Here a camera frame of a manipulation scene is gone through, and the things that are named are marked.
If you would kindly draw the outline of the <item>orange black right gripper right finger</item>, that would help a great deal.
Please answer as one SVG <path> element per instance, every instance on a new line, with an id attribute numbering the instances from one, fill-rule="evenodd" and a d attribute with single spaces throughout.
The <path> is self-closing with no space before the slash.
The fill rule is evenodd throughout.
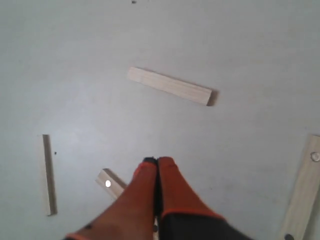
<path id="1" fill-rule="evenodd" d="M 158 159 L 162 193 L 161 240 L 249 240 L 193 191 L 171 157 Z"/>

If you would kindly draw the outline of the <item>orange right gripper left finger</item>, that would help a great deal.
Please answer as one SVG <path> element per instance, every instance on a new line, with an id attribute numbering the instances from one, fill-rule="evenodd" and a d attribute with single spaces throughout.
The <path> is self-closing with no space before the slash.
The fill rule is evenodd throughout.
<path id="1" fill-rule="evenodd" d="M 146 157 L 129 185 L 101 215 L 66 240 L 152 240 L 157 160 Z"/>

